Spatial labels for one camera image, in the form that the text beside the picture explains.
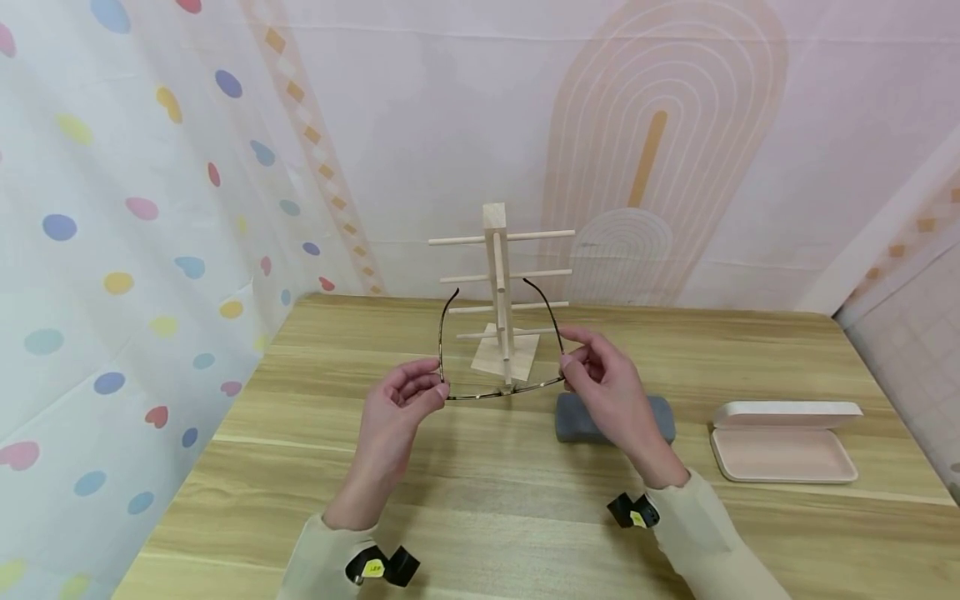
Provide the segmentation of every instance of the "hand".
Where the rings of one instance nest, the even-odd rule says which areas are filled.
[[[450,387],[440,382],[436,358],[400,365],[367,394],[353,463],[324,513],[331,529],[373,527],[410,462],[417,428],[444,407]]]
[[[566,388],[580,396],[600,431],[648,487],[682,487],[690,474],[663,439],[634,362],[599,333],[561,327],[560,334],[583,344],[561,357],[561,369]]]

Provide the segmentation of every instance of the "eyeglasses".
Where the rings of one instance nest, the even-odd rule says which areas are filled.
[[[543,305],[546,306],[547,312],[550,313],[550,321],[551,323],[553,323],[554,333],[557,334],[557,345],[560,346],[560,354],[564,355],[564,340],[563,338],[560,337],[560,328],[557,327],[557,319],[554,318],[553,316],[553,309],[550,308],[550,302],[547,301],[546,296],[543,294],[540,288],[534,285],[533,281],[524,277],[523,282],[529,285],[530,287],[534,288],[535,290],[537,290],[537,293],[540,294],[540,297],[543,299]],[[450,297],[450,300],[446,301],[446,304],[444,304],[444,312],[440,315],[440,335],[438,336],[438,341],[437,341],[437,356],[440,358],[440,380],[446,383],[449,383],[449,382],[446,381],[446,378],[444,377],[444,319],[446,318],[446,310],[450,307],[450,303],[453,302],[453,299],[455,299],[458,294],[460,294],[460,288],[457,288],[457,290],[453,293],[453,296]],[[523,394],[524,392],[539,390],[540,388],[545,388],[548,385],[560,383],[563,380],[564,380],[564,376],[561,374],[559,377],[555,379],[544,381],[543,383],[540,383],[537,385],[520,386],[519,384],[515,383],[513,385],[502,386],[496,392],[490,392],[488,394],[477,394],[472,396],[448,396],[447,399],[448,400],[481,400],[484,398],[491,398],[491,397],[511,396],[513,394]]]

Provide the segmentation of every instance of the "polka dot wall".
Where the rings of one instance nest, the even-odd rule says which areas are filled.
[[[110,541],[146,540],[297,296],[334,292],[337,277],[322,207],[291,184],[260,119],[264,82],[239,53],[184,50],[222,7],[83,0],[64,5],[63,31],[24,7],[0,12],[10,93],[74,58],[69,77],[108,83],[52,84],[21,123],[0,115],[0,181],[37,190],[0,235],[39,261],[14,274],[32,292],[0,317],[16,332],[4,375],[20,386],[0,406],[0,598],[107,598],[132,558]],[[40,43],[57,36],[82,43]],[[126,71],[112,79],[105,64]],[[138,145],[118,153],[126,139]],[[61,517],[86,525],[44,529]],[[37,536],[61,541],[23,543]]]

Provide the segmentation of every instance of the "eyeglass temple arm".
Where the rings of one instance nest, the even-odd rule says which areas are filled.
[[[453,302],[453,299],[457,297],[457,294],[460,294],[460,288],[457,288],[453,292],[453,296],[451,296],[450,300],[447,300],[446,304],[444,304],[444,312],[440,313],[440,333],[437,336],[437,360],[440,361],[441,382],[446,381],[444,378],[444,319],[446,318],[446,309],[450,307],[450,303]]]
[[[557,334],[557,344],[560,345],[560,354],[566,354],[566,352],[564,352],[564,340],[563,338],[560,337],[560,328],[557,326],[557,318],[553,316],[553,309],[550,308],[550,302],[547,301],[546,296],[544,295],[542,290],[539,287],[537,287],[537,285],[533,281],[531,281],[526,277],[523,278],[523,281],[526,282],[527,285],[529,285],[530,287],[537,290],[537,293],[540,294],[540,297],[543,299],[543,304],[546,305],[546,311],[550,313],[550,321],[553,322],[553,330]]]

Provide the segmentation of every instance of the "white tile wall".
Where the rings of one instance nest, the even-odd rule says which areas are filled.
[[[960,245],[847,333],[960,503]]]

